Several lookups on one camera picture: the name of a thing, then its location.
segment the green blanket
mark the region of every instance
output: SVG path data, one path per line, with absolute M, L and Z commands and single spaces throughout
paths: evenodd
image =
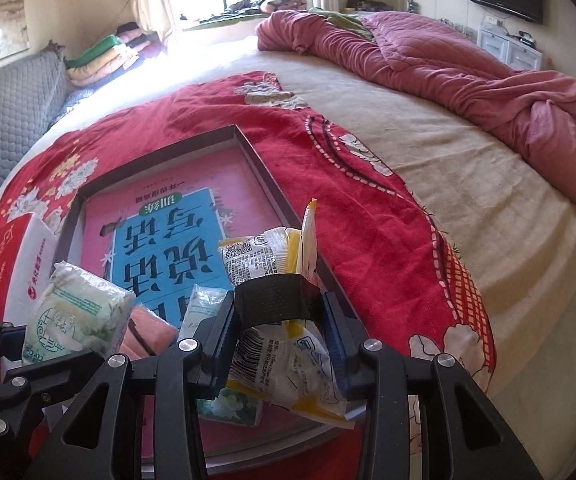
M 123 44 L 122 41 L 116 36 L 107 36 L 95 46 L 90 47 L 77 59 L 66 60 L 66 68 L 79 68 L 80 66 L 86 66 L 92 60 L 97 59 L 102 54 L 105 54 L 108 50 L 113 48 L 115 45 Z
M 374 42 L 374 36 L 370 30 L 364 27 L 356 14 L 341 14 L 340 12 L 333 12 L 332 10 L 319 9 L 319 7 L 313 7 L 308 12 L 323 16 L 327 22 L 332 23 L 335 27 L 349 30 L 350 32 L 360 35 L 364 40 Z

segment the gray quilted headboard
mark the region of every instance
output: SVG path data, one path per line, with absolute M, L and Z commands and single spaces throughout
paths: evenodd
M 0 186 L 46 133 L 67 95 L 63 58 L 52 44 L 0 68 Z

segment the beige bed sheet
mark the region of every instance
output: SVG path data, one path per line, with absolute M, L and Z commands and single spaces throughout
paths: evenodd
M 576 289 L 576 205 L 497 139 L 438 105 L 324 60 L 257 52 L 250 40 L 202 54 L 191 64 L 159 59 L 127 73 L 60 121 L 22 164 L 66 131 L 180 86 L 274 72 L 285 89 L 366 143 L 454 239 L 495 338 L 489 394 L 501 391 L 539 349 Z

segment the white cabinet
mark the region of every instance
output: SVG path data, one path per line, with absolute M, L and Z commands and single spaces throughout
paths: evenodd
M 541 70 L 543 55 L 521 41 L 506 36 L 501 29 L 479 27 L 477 45 L 516 70 Z

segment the pink blanket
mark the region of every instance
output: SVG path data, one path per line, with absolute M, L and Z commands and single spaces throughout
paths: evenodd
M 258 25 L 258 47 L 310 53 L 441 104 L 500 139 L 576 202 L 575 78 L 513 70 L 424 16 L 377 12 L 362 21 L 376 44 L 317 14 L 281 10 Z

